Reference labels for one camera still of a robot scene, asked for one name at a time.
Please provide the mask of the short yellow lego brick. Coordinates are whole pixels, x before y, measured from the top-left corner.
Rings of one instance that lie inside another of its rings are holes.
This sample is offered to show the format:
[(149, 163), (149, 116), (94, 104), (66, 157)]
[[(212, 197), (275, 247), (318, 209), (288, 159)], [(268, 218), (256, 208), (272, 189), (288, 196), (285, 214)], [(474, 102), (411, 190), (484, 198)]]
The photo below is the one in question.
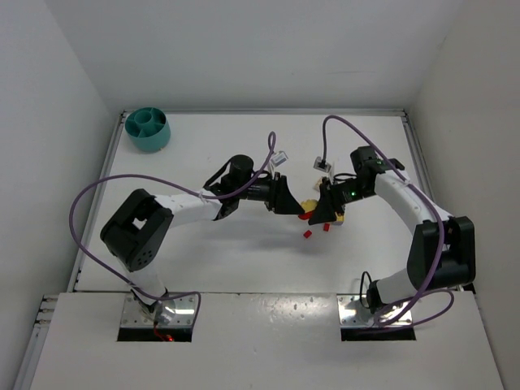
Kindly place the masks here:
[(305, 214), (314, 211), (317, 205), (318, 201), (316, 199), (308, 199), (301, 202), (301, 207)]

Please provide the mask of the red lego brick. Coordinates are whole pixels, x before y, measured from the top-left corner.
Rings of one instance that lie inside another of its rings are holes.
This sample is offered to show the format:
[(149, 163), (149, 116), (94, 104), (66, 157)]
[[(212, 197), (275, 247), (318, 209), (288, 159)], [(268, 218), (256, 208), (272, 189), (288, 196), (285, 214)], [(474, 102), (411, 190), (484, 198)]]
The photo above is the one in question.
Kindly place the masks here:
[(304, 214), (299, 214), (298, 218), (301, 220), (308, 220), (312, 217), (313, 213), (314, 212), (311, 210), (311, 211), (305, 212)]

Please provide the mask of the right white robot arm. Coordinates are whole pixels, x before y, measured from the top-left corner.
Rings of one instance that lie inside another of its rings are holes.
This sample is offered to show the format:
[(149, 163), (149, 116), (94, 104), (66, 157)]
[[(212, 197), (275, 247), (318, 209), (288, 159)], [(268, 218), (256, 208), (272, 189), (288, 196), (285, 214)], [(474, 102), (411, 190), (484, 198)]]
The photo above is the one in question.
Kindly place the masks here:
[(377, 157), (370, 146), (350, 154), (355, 175), (344, 181), (325, 178), (309, 224), (333, 223), (352, 202), (377, 196), (387, 202), (409, 229), (412, 241), (405, 268), (370, 282), (366, 303), (372, 314), (416, 294), (471, 284), (476, 276), (475, 226), (437, 206), (408, 181), (396, 159)]

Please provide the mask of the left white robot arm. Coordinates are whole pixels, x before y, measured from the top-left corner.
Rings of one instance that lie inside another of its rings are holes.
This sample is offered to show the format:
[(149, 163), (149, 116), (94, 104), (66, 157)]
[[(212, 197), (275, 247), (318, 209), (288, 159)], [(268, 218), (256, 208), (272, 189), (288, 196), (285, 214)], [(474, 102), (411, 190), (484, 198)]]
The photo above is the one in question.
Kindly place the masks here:
[(241, 200), (262, 202), (276, 215), (302, 215), (287, 177), (255, 171), (253, 159), (231, 157), (200, 195), (159, 196), (134, 190), (101, 230), (100, 238), (123, 266), (132, 293), (145, 316), (157, 318), (160, 301), (170, 294), (154, 269), (154, 259), (171, 228), (200, 221), (217, 221), (236, 211)]

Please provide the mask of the teal divided round container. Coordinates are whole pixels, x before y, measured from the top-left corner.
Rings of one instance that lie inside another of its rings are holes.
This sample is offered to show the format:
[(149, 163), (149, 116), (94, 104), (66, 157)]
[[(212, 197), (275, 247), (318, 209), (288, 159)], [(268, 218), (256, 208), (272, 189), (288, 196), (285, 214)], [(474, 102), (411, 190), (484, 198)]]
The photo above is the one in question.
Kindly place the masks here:
[(147, 154), (162, 150), (171, 139), (167, 117), (155, 107), (133, 111), (126, 118), (124, 128), (134, 146)]

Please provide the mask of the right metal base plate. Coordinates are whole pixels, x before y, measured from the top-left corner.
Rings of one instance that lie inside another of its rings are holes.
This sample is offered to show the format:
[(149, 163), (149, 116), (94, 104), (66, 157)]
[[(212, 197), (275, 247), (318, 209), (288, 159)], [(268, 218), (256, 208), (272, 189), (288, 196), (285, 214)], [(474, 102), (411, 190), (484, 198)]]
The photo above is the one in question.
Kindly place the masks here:
[[(375, 316), (365, 307), (365, 297), (346, 294), (337, 295), (337, 307), (341, 329), (366, 329), (375, 326)], [(380, 316), (381, 323), (393, 320), (396, 316), (403, 313), (398, 321), (390, 324), (390, 327), (402, 327), (411, 325), (413, 322), (410, 311), (404, 311), (406, 303), (393, 305), (391, 309), (385, 310)]]

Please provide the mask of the metal base plate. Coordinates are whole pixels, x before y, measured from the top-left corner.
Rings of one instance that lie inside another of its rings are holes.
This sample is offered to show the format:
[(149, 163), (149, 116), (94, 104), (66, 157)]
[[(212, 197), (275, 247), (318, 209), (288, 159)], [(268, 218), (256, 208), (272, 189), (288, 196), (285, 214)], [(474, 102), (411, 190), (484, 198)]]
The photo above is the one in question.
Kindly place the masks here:
[(158, 328), (188, 328), (193, 320), (198, 306), (197, 296), (180, 297), (175, 300), (159, 302), (150, 313), (145, 310), (140, 301), (132, 294), (125, 297), (120, 318), (120, 327), (128, 329)]
[[(365, 297), (346, 294), (337, 295), (337, 307), (341, 329), (366, 329), (375, 326), (375, 316), (365, 307)], [(390, 324), (390, 327), (402, 327), (411, 325), (413, 322), (410, 311), (404, 311), (406, 303), (393, 305), (391, 309), (385, 310), (380, 316), (381, 323), (393, 320), (396, 316), (403, 313), (398, 321)]]

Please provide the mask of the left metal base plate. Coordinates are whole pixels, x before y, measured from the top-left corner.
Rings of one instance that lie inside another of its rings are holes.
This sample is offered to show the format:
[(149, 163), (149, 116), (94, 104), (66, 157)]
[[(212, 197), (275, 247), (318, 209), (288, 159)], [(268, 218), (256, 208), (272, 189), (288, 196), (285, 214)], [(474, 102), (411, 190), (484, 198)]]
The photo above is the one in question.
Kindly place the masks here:
[(120, 318), (120, 327), (128, 329), (158, 328), (188, 328), (193, 320), (198, 306), (197, 296), (180, 297), (175, 300), (159, 302), (150, 313), (145, 310), (140, 301), (132, 294), (125, 297)]

